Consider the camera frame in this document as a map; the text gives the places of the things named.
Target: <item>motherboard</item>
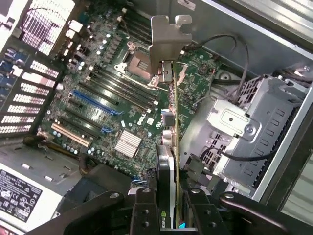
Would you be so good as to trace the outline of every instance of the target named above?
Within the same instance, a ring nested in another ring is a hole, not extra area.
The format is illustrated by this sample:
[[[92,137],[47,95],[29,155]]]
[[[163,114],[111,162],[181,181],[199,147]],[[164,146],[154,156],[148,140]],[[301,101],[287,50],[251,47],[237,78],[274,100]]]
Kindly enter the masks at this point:
[[[74,46],[67,74],[39,128],[65,151],[87,153],[133,178],[156,165],[169,88],[149,73],[150,21],[107,7],[90,15],[88,34]],[[68,43],[68,48],[75,45]],[[220,63],[204,49],[181,53],[177,68],[179,138]]]

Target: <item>heatsink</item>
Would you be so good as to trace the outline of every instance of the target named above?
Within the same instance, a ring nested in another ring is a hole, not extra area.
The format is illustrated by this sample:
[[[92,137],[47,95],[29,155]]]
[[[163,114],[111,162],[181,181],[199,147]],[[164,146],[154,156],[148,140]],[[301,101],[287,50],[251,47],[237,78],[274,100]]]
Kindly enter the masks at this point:
[[[124,130],[114,149],[132,158],[136,154],[140,142],[141,138]]]

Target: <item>circuit board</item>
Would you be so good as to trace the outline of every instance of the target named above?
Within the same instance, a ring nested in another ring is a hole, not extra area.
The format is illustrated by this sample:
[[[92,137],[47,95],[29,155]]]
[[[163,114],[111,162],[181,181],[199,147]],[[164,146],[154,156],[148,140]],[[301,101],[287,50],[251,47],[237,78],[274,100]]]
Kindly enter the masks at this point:
[[[151,78],[146,73],[140,76],[146,63],[138,65],[139,73],[123,67],[134,58],[147,57],[151,30],[150,21],[134,12],[123,15],[122,21],[119,16],[121,9],[107,8],[90,19],[92,37],[80,42],[76,53],[82,60],[69,63],[63,89],[56,93],[40,130],[53,135],[53,141],[67,151],[88,153],[100,163],[142,178],[156,165],[161,112],[169,107],[169,92],[162,84],[148,86]],[[220,64],[203,49],[185,53],[178,61],[181,138],[196,111],[193,103],[204,96]],[[53,126],[61,126],[76,139]]]

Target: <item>green circuit board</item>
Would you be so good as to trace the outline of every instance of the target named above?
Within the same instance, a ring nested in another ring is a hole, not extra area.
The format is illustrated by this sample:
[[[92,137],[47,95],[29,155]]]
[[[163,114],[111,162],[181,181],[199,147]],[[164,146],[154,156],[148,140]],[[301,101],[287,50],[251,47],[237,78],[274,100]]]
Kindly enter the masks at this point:
[[[121,27],[121,23],[116,21],[118,11],[114,9],[108,11],[110,17],[104,17],[108,15],[108,12],[104,12],[92,19],[94,38],[81,43],[81,47],[88,48],[90,51],[88,56],[82,56],[85,64],[81,70],[78,69],[78,65],[71,65],[68,69],[62,82],[64,89],[56,93],[40,128],[54,135],[53,141],[67,150],[70,148],[70,151],[74,149],[75,153],[89,153],[92,158],[101,163],[108,164],[132,177],[141,178],[145,170],[156,165],[156,145],[161,143],[163,130],[161,110],[169,107],[169,92],[168,87],[163,84],[158,85],[161,89],[149,90],[146,88],[149,83],[147,79],[132,74],[128,69],[123,73],[116,70],[117,65],[128,63],[127,59],[125,61],[128,55],[133,56],[133,52],[130,54],[130,42],[137,45],[135,52],[140,50],[142,54],[148,55],[149,38],[143,41],[142,38],[128,35],[132,28],[122,29],[125,25],[122,23]],[[142,21],[149,27],[149,20],[138,15],[135,18],[136,21]],[[217,71],[220,66],[212,57],[212,54],[207,51],[198,49],[179,58],[182,64],[177,65],[177,74],[184,70],[184,79],[178,86],[180,138],[196,111],[193,103],[204,96],[209,88],[212,72]],[[92,72],[89,70],[90,66],[94,67],[95,64],[98,65],[98,70],[106,75],[109,74],[110,78],[101,72],[101,75],[98,73],[95,77],[87,79]],[[199,68],[203,66],[207,72],[200,75]],[[75,95],[77,93],[86,95],[97,104],[101,103],[118,114],[112,115],[104,111],[85,98]],[[93,124],[78,115],[91,120]],[[51,129],[53,123],[89,141],[90,146],[82,146],[64,135],[57,136]],[[106,129],[105,132],[101,132],[102,127]],[[114,149],[125,130],[141,139],[133,157]]]

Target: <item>expansion card bracket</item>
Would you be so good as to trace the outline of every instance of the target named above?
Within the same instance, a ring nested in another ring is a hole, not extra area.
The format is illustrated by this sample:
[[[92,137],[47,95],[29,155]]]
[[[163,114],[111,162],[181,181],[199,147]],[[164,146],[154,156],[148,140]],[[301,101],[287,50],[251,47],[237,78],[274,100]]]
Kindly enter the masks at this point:
[[[191,34],[180,31],[181,26],[187,23],[191,23],[189,15],[176,16],[175,24],[169,24],[168,16],[151,18],[152,45],[149,46],[149,56],[152,74],[158,74],[160,62],[176,61],[183,47],[191,43]]]

